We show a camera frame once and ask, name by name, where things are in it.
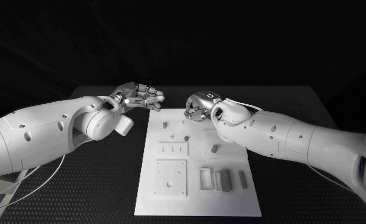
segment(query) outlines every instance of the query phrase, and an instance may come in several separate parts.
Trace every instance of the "table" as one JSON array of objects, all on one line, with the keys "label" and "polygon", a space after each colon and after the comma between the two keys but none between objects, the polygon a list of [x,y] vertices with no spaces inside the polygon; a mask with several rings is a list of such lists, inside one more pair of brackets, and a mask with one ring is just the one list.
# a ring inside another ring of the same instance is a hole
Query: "table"
[{"label": "table", "polygon": [[[239,102],[282,113],[304,122],[337,128],[321,101],[307,86],[154,86],[165,94],[162,108],[184,108],[185,99],[209,90]],[[83,86],[70,98],[109,95],[115,86]],[[83,144],[66,155],[59,173],[26,200],[5,210],[0,223],[366,223],[366,204],[299,163],[249,151],[262,218],[134,216],[145,145],[148,110],[126,113],[134,127]],[[46,164],[21,183],[14,200],[47,179],[60,159]]]}]

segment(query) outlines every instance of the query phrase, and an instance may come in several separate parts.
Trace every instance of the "black mesh surface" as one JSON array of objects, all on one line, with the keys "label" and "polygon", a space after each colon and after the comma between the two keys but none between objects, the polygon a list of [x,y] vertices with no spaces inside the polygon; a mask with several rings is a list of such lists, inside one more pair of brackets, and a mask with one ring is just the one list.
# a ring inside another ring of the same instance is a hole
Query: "black mesh surface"
[{"label": "black mesh surface", "polygon": [[[109,95],[113,89],[113,86],[79,87],[70,98]],[[266,111],[335,128],[307,86],[157,86],[157,89],[165,94],[162,108],[184,108],[190,94],[210,90]],[[102,141],[83,144],[67,154],[47,185],[7,208],[1,223],[366,223],[366,204],[353,193],[304,164],[253,152],[249,163],[263,217],[134,216],[148,110],[132,109],[126,116],[134,121],[126,137],[112,132]],[[46,164],[21,183],[13,200],[41,184],[59,161]]]}]

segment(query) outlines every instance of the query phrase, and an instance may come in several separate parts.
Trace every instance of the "dark curtain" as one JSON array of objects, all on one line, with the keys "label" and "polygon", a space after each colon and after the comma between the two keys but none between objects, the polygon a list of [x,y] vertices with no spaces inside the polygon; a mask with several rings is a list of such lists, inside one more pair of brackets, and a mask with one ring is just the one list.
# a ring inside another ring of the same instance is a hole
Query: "dark curtain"
[{"label": "dark curtain", "polygon": [[363,26],[363,0],[1,0],[1,114],[80,85],[309,85],[347,127]]}]

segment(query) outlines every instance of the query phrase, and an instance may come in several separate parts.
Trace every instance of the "white cable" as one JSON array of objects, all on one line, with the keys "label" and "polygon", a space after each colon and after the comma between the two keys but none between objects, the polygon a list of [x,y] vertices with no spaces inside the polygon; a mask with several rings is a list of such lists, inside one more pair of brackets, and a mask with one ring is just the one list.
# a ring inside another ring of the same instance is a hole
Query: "white cable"
[{"label": "white cable", "polygon": [[237,101],[233,101],[232,99],[229,99],[229,98],[226,98],[229,101],[232,101],[232,102],[234,102],[234,103],[237,103],[237,104],[242,104],[243,106],[249,106],[249,107],[252,107],[253,109],[256,109],[256,110],[259,110],[259,111],[262,111],[262,109],[260,108],[258,108],[256,106],[252,106],[252,105],[249,105],[249,104],[245,104],[245,103],[240,103],[240,102],[237,102]]},{"label": "white cable", "polygon": [[340,186],[341,188],[344,188],[345,190],[348,190],[350,192],[353,192],[356,194],[356,192],[348,189],[347,187],[344,187],[341,184],[338,184],[334,180],[331,180],[330,178],[327,178],[307,163],[307,166],[312,169],[312,171],[320,175],[322,176],[328,181],[331,181],[337,186]]},{"label": "white cable", "polygon": [[39,169],[39,167],[34,168],[34,170],[31,170],[31,172],[17,181],[14,182],[1,192],[0,192],[0,195],[11,188],[14,187],[18,183],[21,183],[27,178],[28,176],[36,172],[36,170]]},{"label": "white cable", "polygon": [[23,200],[27,196],[30,196],[30,195],[43,187],[43,185],[47,183],[47,181],[49,181],[49,180],[51,179],[51,177],[54,176],[54,174],[56,174],[56,172],[57,172],[57,170],[59,170],[59,168],[60,168],[60,165],[62,165],[63,160],[64,160],[64,155],[63,155],[63,157],[62,157],[62,160],[60,160],[57,169],[54,170],[54,172],[53,172],[51,176],[49,177],[49,179],[46,180],[46,182],[44,182],[44,183],[43,183],[24,197],[21,197],[21,198],[20,198],[17,201],[14,201],[13,203],[10,203],[10,204],[1,206],[0,208],[7,207],[7,206],[13,205],[14,203],[17,203],[20,200]]}]

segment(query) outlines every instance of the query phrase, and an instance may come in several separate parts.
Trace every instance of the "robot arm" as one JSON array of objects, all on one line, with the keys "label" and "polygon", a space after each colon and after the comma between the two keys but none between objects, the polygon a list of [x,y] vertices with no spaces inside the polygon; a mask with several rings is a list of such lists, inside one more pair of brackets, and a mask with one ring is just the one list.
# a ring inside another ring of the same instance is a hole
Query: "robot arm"
[{"label": "robot arm", "polygon": [[307,124],[289,116],[259,109],[206,91],[190,96],[200,120],[210,118],[220,139],[255,153],[304,163],[335,176],[366,201],[366,135]]},{"label": "robot arm", "polygon": [[27,107],[0,118],[0,175],[40,166],[115,130],[126,135],[134,107],[160,111],[162,93],[126,83],[111,96],[86,96]]}]

